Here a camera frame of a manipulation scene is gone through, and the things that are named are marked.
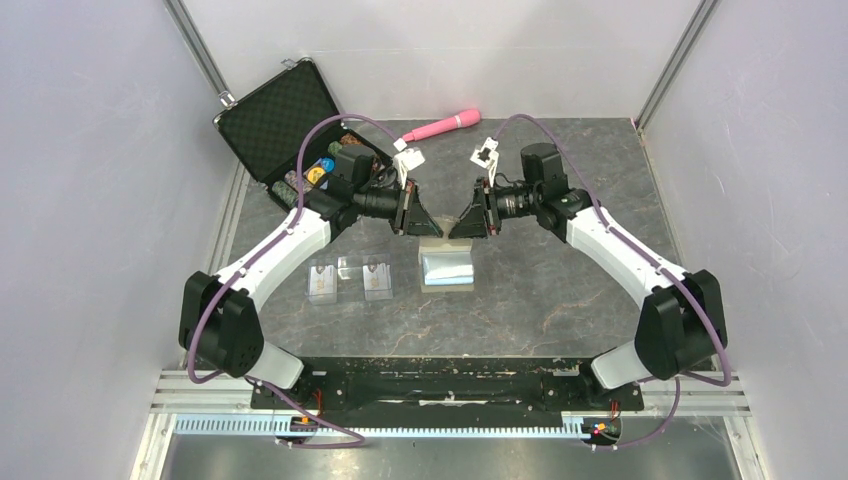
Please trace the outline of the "beige leather card holder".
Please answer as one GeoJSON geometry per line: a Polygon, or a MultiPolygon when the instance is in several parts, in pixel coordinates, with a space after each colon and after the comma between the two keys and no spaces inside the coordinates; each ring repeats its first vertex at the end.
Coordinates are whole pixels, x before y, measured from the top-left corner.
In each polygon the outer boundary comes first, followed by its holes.
{"type": "Polygon", "coordinates": [[[423,293],[474,290],[472,239],[449,239],[456,217],[440,216],[441,237],[422,237],[418,247],[420,287],[423,293]]]}

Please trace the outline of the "clear acrylic card stand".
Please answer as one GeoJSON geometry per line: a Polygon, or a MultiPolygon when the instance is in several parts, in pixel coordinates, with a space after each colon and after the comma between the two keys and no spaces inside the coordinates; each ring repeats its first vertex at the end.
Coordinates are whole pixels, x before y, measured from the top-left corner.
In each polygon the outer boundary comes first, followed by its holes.
{"type": "Polygon", "coordinates": [[[308,263],[306,297],[312,305],[329,305],[350,302],[375,302],[394,297],[390,256],[388,254],[348,255],[310,260],[308,263]],[[363,288],[362,267],[368,263],[386,262],[390,266],[391,293],[377,298],[368,298],[363,288]],[[336,269],[337,293],[329,297],[313,297],[309,290],[309,269],[316,264],[331,264],[336,269]]]}

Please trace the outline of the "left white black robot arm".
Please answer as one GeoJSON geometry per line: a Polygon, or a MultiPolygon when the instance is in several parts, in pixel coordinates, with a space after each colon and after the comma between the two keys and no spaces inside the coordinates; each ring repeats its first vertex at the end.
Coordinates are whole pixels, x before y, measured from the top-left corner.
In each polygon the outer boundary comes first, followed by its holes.
{"type": "Polygon", "coordinates": [[[298,206],[260,244],[215,275],[193,274],[186,282],[180,345],[195,384],[221,374],[276,387],[290,407],[306,405],[314,381],[304,362],[264,339],[258,314],[273,293],[313,253],[331,243],[331,223],[298,206]]]}

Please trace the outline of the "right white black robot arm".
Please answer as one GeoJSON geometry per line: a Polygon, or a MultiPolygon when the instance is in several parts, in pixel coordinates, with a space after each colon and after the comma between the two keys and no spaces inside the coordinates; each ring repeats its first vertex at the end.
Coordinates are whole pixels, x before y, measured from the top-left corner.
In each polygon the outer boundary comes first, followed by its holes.
{"type": "Polygon", "coordinates": [[[721,287],[707,270],[689,272],[649,249],[616,222],[586,190],[573,188],[551,143],[520,152],[523,177],[497,182],[498,143],[486,139],[471,155],[487,174],[475,181],[472,200],[450,230],[452,239],[487,238],[508,219],[532,216],[564,244],[582,252],[613,278],[640,308],[633,340],[582,366],[580,400],[591,408],[612,401],[618,388],[643,380],[693,377],[693,367],[716,356],[717,385],[730,383],[732,369],[721,287]]]}

